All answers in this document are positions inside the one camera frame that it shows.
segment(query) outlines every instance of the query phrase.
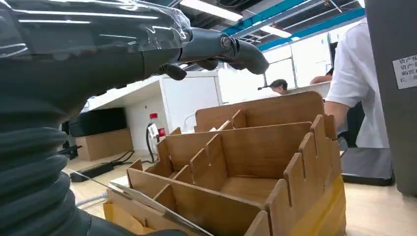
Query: black hair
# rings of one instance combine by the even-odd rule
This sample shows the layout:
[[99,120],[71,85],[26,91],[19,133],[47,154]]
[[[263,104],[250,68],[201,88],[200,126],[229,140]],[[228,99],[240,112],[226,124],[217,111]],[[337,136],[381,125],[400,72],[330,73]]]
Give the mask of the black hair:
[[287,90],[287,87],[288,87],[287,81],[285,81],[283,79],[275,80],[268,87],[270,87],[270,88],[277,88],[277,87],[281,87],[281,86],[282,86],[282,88],[284,90]]

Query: label sticker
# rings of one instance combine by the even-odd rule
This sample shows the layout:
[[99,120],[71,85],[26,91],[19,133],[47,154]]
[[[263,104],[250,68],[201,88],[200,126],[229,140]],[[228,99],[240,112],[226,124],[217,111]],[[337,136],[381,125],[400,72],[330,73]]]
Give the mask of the label sticker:
[[395,60],[392,64],[398,89],[417,87],[417,55]]

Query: bottle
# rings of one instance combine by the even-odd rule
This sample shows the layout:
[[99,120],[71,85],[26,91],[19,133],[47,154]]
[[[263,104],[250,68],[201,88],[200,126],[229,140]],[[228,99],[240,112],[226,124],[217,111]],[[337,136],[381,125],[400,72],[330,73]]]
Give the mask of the bottle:
[[162,126],[162,123],[158,119],[158,113],[151,113],[149,115],[149,118],[150,118],[150,122],[156,125],[156,128],[158,130],[158,136],[160,138],[164,137],[166,135],[165,128]]

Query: person's arm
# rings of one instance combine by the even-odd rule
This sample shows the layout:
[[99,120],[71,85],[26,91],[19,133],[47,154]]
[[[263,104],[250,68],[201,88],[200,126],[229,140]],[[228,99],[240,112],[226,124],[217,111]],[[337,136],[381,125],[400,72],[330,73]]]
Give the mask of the person's arm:
[[333,79],[325,105],[325,113],[334,115],[336,128],[344,123],[348,110],[365,98],[369,90],[369,85],[364,81],[351,53],[353,52],[348,42],[339,42]]
[[346,114],[348,113],[349,109],[350,107],[338,102],[327,101],[325,104],[325,113],[334,116],[336,128],[345,122]]
[[327,81],[331,81],[332,76],[331,75],[325,75],[325,76],[317,76],[316,78],[314,78],[310,84],[314,85],[314,84],[318,84],[318,83],[323,83],[323,82],[327,82]]

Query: blue ceiling beam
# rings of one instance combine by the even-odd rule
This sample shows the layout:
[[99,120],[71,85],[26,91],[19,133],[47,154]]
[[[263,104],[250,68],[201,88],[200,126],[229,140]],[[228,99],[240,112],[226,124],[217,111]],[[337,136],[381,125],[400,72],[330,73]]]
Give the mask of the blue ceiling beam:
[[[323,22],[318,23],[316,25],[310,26],[306,29],[300,30],[296,33],[293,33],[292,37],[303,38],[303,37],[312,35],[314,33],[330,29],[330,28],[332,28],[336,25],[342,24],[344,22],[363,17],[363,16],[365,16],[365,9],[364,8],[355,9],[355,10],[346,12],[344,14],[340,14],[338,16],[335,16],[335,17],[333,17],[329,20],[323,21]],[[270,48],[282,45],[284,43],[289,43],[289,42],[291,42],[291,38],[279,38],[279,39],[273,40],[271,42],[259,45],[258,49],[261,50],[261,51],[265,51],[265,50],[268,50]]]
[[308,0],[283,0],[282,2],[258,13],[257,15],[254,15],[252,17],[249,17],[239,23],[237,23],[234,26],[231,26],[227,29],[225,29],[223,32],[228,35],[233,35],[237,32],[240,32],[242,30],[245,30],[249,27],[251,27],[254,23],[266,20],[268,18],[271,18],[281,12],[284,12],[292,7],[295,7],[305,1]]

